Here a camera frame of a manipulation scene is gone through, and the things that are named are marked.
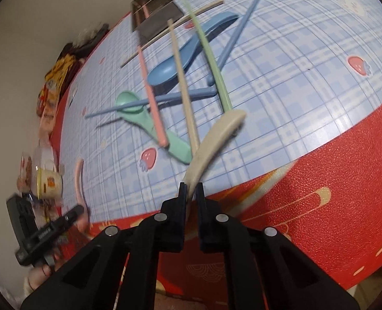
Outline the person's left hand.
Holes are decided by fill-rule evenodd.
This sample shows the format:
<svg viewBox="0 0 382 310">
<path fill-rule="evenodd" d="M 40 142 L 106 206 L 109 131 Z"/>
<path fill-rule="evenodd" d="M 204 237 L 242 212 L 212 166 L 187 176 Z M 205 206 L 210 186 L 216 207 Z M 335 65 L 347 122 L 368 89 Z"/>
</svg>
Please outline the person's left hand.
<svg viewBox="0 0 382 310">
<path fill-rule="evenodd" d="M 49 223 L 53 225 L 54 231 L 65 230 L 66 241 L 57 243 L 56 239 L 49 242 L 49 247 L 44 251 L 42 263 L 37 263 L 27 277 L 28 286 L 31 290 L 37 289 L 54 272 L 57 272 L 63 264 L 76 252 L 77 246 L 88 242 L 86 231 L 89 229 L 89 215 L 87 208 L 78 215 L 76 221 L 71 223 L 71 212 Z"/>
</svg>

